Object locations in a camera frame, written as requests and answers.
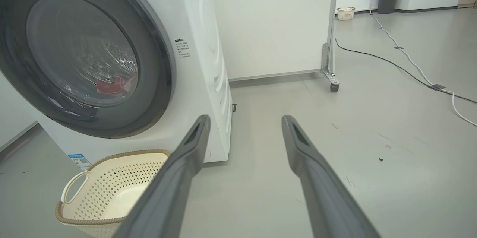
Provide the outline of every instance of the white cable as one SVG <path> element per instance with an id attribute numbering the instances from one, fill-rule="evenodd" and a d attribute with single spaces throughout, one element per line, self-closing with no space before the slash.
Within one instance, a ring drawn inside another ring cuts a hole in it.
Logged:
<path id="1" fill-rule="evenodd" d="M 386 34 L 388 35 L 388 37 L 389 37 L 390 39 L 392 39 L 392 41 L 394 42 L 394 44 L 396 45 L 396 47 L 398 47 L 398 49 L 406 55 L 407 59 L 412 63 L 412 65 L 414 65 L 414 66 L 419 70 L 419 72 L 421 72 L 421 75 L 424 77 L 424 79 L 426 79 L 426 81 L 427 81 L 430 85 L 433 85 L 433 83 L 432 83 L 431 81 L 429 81 L 429 79 L 426 77 L 426 75 L 424 75 L 424 72 L 421 70 L 421 68 L 419 68 L 419 66 L 417 66 L 417 65 L 412 61 L 411 57 L 404 51 L 403 48 L 401 48 L 401 47 L 399 46 L 399 44 L 397 44 L 397 41 L 391 37 L 391 35 L 389 34 L 389 32 L 387 32 L 387 30 L 382 26 L 382 24 L 378 21 L 378 19 L 375 18 L 375 16 L 374 16 L 373 13 L 371 12 L 371 9 L 369 10 L 369 14 L 373 17 L 374 20 L 376 20 L 376 22 L 379 24 L 380 28 L 381 28 L 383 31 L 386 32 Z M 444 89 L 440 89 L 440 90 L 441 90 L 441 91 L 445 91 L 445 92 L 452 93 L 452 106 L 453 106 L 453 108 L 454 108 L 455 113 L 457 113 L 457 115 L 458 115 L 460 118 L 464 119 L 464 120 L 467 121 L 468 123 L 470 123 L 470 124 L 472 124 L 472 125 L 474 125 L 474 126 L 477 126 L 477 124 L 475 124 L 475 123 L 473 123 L 472 121 L 470 121 L 469 119 L 465 118 L 464 116 L 462 116 L 462 114 L 460 114 L 460 113 L 457 111 L 457 109 L 455 108 L 455 93 L 454 93 L 454 92 L 448 91 L 448 90 L 444 90 Z"/>

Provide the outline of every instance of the beige laundry basket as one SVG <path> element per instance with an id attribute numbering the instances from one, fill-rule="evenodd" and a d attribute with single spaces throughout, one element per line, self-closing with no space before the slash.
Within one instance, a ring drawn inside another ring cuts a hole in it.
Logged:
<path id="1" fill-rule="evenodd" d="M 93 237 L 111 237 L 168 158 L 167 151 L 143 150 L 99 160 L 68 182 L 56 218 Z M 84 175 L 80 189 L 66 200 L 71 185 Z"/>
<path id="2" fill-rule="evenodd" d="M 341 7 L 338 8 L 338 19 L 339 20 L 351 20 L 354 16 L 354 7 Z"/>

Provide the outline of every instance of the black baseboard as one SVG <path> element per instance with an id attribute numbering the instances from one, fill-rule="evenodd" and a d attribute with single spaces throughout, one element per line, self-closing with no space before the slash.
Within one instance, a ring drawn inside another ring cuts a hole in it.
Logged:
<path id="1" fill-rule="evenodd" d="M 415 9 L 415 10 L 394 9 L 394 11 L 395 11 L 395 12 L 398 12 L 398 13 L 409 14 L 409 13 L 419 13 L 419 12 L 439 11 L 439 10 L 450 10 L 450 9 L 457 9 L 457 6 L 439 7 L 439 8 L 427 8 L 427 9 Z M 377 11 L 378 11 L 378 9 L 372 9 L 372 10 L 371 10 L 371 12 L 373 12 L 373 13 L 375 13 L 375 12 L 377 12 Z M 364 14 L 364 13 L 369 13 L 369 10 L 354 12 L 355 15 L 357 15 L 357 14 Z"/>

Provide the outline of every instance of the metal bracket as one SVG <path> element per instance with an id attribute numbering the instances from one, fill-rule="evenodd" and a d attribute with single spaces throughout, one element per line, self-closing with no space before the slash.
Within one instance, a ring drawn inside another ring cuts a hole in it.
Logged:
<path id="1" fill-rule="evenodd" d="M 334 78 L 333 75 L 329 72 L 328 63 L 329 63 L 329 43 L 325 43 L 323 45 L 323 50 L 322 50 L 322 69 L 320 70 L 320 72 L 332 84 L 339 84 L 339 80 Z"/>

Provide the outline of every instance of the black trash can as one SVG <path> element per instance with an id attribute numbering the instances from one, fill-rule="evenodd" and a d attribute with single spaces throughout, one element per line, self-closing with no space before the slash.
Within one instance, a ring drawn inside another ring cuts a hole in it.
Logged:
<path id="1" fill-rule="evenodd" d="M 392 14 L 396 7 L 397 0 L 379 0 L 378 14 Z"/>

